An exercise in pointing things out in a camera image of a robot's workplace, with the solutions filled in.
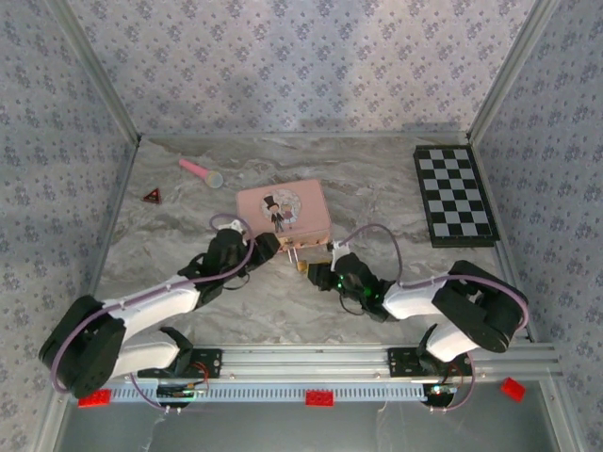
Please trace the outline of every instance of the chessboard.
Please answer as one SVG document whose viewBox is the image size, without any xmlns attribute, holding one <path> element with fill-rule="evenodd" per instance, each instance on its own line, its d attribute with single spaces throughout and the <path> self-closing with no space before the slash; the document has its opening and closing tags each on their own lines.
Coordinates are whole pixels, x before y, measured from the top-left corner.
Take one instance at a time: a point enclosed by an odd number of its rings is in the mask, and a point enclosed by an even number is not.
<svg viewBox="0 0 603 452">
<path fill-rule="evenodd" d="M 493 247 L 500 237 L 471 147 L 417 146 L 415 165 L 433 247 Z"/>
</svg>

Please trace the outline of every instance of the red triangle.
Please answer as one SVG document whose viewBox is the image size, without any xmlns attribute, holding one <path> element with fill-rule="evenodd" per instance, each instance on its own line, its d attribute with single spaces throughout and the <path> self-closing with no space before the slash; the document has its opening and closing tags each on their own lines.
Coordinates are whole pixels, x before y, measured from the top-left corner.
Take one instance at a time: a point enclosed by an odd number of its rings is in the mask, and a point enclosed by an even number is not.
<svg viewBox="0 0 603 452">
<path fill-rule="evenodd" d="M 161 204 L 161 194 L 159 193 L 159 188 L 156 188 L 147 196 L 142 198 L 145 202 L 152 202 L 153 204 Z"/>
</svg>

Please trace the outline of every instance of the wall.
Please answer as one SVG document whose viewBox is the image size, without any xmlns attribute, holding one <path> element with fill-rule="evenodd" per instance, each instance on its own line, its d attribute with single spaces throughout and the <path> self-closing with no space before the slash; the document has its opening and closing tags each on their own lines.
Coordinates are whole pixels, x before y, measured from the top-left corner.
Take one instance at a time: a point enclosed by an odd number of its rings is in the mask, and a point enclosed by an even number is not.
<svg viewBox="0 0 603 452">
<path fill-rule="evenodd" d="M 465 131 L 533 0 L 72 0 L 144 134 Z"/>
<path fill-rule="evenodd" d="M 26 450 L 50 330 L 90 283 L 129 154 L 43 2 L 0 3 L 0 450 Z"/>
<path fill-rule="evenodd" d="M 562 0 L 479 145 L 541 339 L 603 450 L 603 4 Z"/>
</svg>

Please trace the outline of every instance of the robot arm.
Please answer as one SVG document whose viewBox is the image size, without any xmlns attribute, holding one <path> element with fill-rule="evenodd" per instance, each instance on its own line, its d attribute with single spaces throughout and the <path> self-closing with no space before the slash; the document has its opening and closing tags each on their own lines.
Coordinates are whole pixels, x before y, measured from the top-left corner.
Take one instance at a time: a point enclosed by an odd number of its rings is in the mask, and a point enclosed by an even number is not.
<svg viewBox="0 0 603 452">
<path fill-rule="evenodd" d="M 307 266 L 308 279 L 319 290 L 334 289 L 358 301 L 377 321 L 414 315 L 443 315 L 417 350 L 426 370 L 434 371 L 474 348 L 502 353 L 513 334 L 527 322 L 526 297 L 494 275 L 467 262 L 423 282 L 398 284 L 379 280 L 347 247 L 333 249 L 330 263 Z"/>
<path fill-rule="evenodd" d="M 155 287 L 122 299 L 100 301 L 90 295 L 77 299 L 42 346 L 41 361 L 78 398 L 113 377 L 142 369 L 169 368 L 178 376 L 189 365 L 192 344 L 172 328 L 139 333 L 205 306 L 221 294 L 227 281 L 246 276 L 280 248 L 276 235 L 260 234 L 250 250 L 252 244 L 245 243 L 241 230 L 237 222 L 219 230 L 206 253 Z M 249 252 L 247 264 L 233 272 Z"/>
</svg>

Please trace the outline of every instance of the pink box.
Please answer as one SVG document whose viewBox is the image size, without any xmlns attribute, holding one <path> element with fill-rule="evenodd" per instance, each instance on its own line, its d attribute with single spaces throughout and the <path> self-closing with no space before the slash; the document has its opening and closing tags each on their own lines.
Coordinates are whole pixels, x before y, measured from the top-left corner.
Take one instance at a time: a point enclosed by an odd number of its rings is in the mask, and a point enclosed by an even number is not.
<svg viewBox="0 0 603 452">
<path fill-rule="evenodd" d="M 329 210 L 316 179 L 239 191 L 236 210 L 254 234 L 276 233 L 281 250 L 322 245 L 331 237 Z"/>
</svg>

